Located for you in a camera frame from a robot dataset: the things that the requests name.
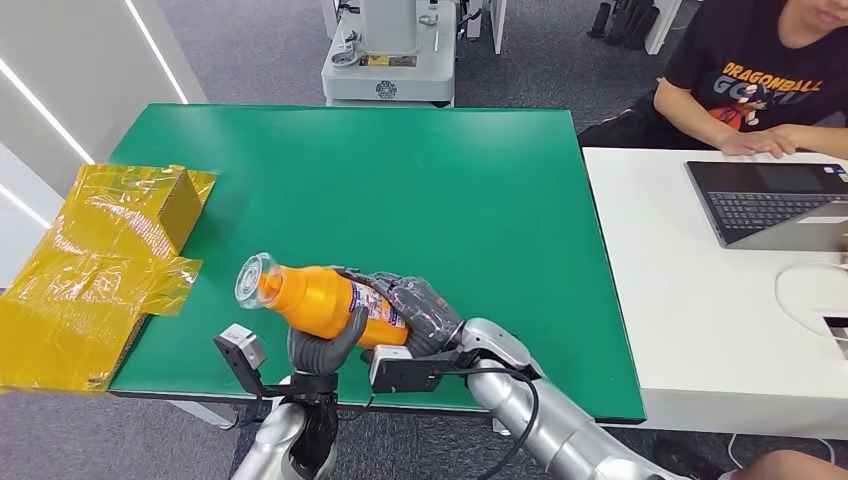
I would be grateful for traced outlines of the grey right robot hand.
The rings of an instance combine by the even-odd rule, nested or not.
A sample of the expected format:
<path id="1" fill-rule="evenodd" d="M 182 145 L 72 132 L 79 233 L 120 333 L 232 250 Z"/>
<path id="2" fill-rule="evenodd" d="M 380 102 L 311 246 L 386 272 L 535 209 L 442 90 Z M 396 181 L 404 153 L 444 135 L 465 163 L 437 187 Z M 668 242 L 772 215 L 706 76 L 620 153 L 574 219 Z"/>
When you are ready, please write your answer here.
<path id="1" fill-rule="evenodd" d="M 387 299 L 404 320 L 409 333 L 404 343 L 413 358 L 428 357 L 456 346 L 463 320 L 423 278 L 389 272 L 361 273 L 334 267 L 342 277 L 367 285 Z"/>

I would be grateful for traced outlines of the person's left hand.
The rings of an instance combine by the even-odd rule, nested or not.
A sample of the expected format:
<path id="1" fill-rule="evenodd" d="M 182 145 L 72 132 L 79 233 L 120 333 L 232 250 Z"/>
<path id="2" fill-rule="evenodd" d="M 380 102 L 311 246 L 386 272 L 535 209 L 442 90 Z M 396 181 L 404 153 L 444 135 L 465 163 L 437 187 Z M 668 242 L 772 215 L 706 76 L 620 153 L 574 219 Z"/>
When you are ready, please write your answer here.
<path id="1" fill-rule="evenodd" d="M 795 125 L 778 125 L 766 130 L 771 146 L 768 151 L 774 158 L 792 155 L 800 147 Z"/>

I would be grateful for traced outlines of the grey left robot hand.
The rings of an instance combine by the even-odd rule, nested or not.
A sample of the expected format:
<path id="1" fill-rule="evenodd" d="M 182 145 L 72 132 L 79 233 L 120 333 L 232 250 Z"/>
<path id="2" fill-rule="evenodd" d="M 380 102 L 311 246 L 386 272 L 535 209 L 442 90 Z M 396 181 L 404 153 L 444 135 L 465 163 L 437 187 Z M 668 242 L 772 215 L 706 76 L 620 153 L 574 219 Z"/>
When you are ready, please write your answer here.
<path id="1" fill-rule="evenodd" d="M 357 346 L 367 321 L 368 309 L 356 307 L 342 330 L 330 340 L 290 327 L 287 334 L 287 351 L 293 369 L 319 376 L 335 373 Z"/>

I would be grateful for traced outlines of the person's right hand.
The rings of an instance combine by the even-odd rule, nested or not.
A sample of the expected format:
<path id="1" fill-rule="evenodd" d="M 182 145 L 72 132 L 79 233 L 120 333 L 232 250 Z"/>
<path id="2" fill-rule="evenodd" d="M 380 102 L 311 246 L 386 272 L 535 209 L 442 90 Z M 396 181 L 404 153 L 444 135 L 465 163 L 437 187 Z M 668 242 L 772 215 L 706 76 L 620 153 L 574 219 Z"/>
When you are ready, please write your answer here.
<path id="1" fill-rule="evenodd" d="M 781 138 L 768 132 L 731 131 L 717 141 L 716 147 L 731 156 L 770 154 L 774 158 L 781 158 L 785 153 Z"/>

